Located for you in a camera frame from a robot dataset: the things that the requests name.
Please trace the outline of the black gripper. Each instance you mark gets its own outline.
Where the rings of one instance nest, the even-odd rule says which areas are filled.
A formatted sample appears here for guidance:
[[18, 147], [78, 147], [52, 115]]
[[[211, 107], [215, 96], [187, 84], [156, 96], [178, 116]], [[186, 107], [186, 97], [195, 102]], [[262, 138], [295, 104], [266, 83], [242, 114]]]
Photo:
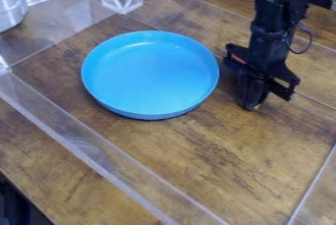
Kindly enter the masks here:
[[287, 66], [292, 30], [267, 31], [256, 24], [252, 24], [251, 30], [250, 45], [243, 47], [228, 43], [223, 61], [236, 73], [238, 98], [246, 110], [258, 109], [270, 92], [290, 101], [300, 83], [300, 78]]

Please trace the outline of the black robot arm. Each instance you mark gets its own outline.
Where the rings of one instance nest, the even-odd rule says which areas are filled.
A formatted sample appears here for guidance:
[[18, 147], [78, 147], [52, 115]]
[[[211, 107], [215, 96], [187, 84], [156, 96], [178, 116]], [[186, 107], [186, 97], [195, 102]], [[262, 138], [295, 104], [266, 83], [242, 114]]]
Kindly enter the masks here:
[[255, 0], [256, 15], [251, 23], [247, 47], [227, 44], [224, 65], [238, 77], [238, 100], [246, 110], [254, 110], [274, 93], [291, 100], [299, 77], [287, 66], [295, 28], [307, 29], [300, 21], [306, 17], [307, 0]]

